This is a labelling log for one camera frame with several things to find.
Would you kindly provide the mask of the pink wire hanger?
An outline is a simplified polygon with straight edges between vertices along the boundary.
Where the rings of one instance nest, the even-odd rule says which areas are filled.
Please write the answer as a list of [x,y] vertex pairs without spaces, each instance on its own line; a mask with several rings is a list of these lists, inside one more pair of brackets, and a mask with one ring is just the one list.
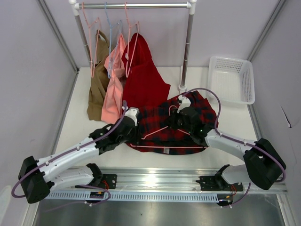
[[172,129],[166,120],[177,112],[174,104],[140,108],[138,116],[139,138],[127,145],[140,152],[155,152],[171,155],[188,155],[205,150],[197,145],[185,129]]

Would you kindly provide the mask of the red plaid skirt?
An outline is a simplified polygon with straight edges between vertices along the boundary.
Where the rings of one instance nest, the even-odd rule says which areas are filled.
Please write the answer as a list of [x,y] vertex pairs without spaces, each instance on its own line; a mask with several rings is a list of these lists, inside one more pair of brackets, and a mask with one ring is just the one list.
[[207,146],[195,143],[190,134],[200,132],[203,125],[213,128],[217,115],[198,91],[186,97],[190,100],[192,117],[178,115],[178,97],[158,106],[140,106],[138,138],[127,145],[143,153],[189,155],[204,151]]

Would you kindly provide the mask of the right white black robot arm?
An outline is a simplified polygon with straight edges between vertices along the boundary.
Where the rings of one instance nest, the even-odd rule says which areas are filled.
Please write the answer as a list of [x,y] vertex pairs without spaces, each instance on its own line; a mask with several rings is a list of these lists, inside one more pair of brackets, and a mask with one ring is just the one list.
[[166,123],[172,129],[188,132],[199,146],[219,149],[244,161],[243,165],[229,165],[220,170],[221,174],[214,181],[220,190],[237,182],[253,183],[269,190],[274,183],[286,178],[286,165],[267,139],[252,141],[223,134],[215,125],[204,123],[191,106],[172,112]]

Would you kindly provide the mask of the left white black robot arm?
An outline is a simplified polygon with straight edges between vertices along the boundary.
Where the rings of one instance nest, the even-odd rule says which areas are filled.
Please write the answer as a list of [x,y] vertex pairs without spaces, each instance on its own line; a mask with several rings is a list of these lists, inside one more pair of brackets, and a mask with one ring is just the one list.
[[134,140],[137,132],[138,121],[125,116],[113,125],[96,129],[68,150],[38,160],[27,157],[18,175],[27,202],[37,203],[50,192],[70,186],[98,188],[102,183],[102,173],[96,164],[89,163],[79,170],[70,167]]

